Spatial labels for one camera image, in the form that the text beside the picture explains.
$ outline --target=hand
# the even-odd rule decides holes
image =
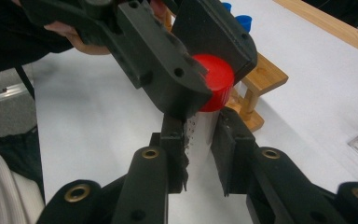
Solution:
[[[164,5],[162,0],[151,0],[150,6],[153,8],[155,16],[160,21],[165,21],[165,17],[167,14],[167,7]],[[76,29],[62,22],[55,21],[52,24],[46,25],[45,29],[53,31],[59,35],[65,36],[69,40],[69,42],[71,42],[71,44],[75,47],[75,49],[79,50],[80,52],[90,55],[104,55],[110,53],[107,47],[84,44],[83,41],[80,39],[80,36],[78,35]]]

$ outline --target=red cap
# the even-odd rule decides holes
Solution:
[[[234,84],[234,72],[231,66],[224,60],[210,54],[198,54],[194,55],[193,58],[208,71],[205,82],[213,93],[212,98],[200,111],[213,112],[223,108]]]

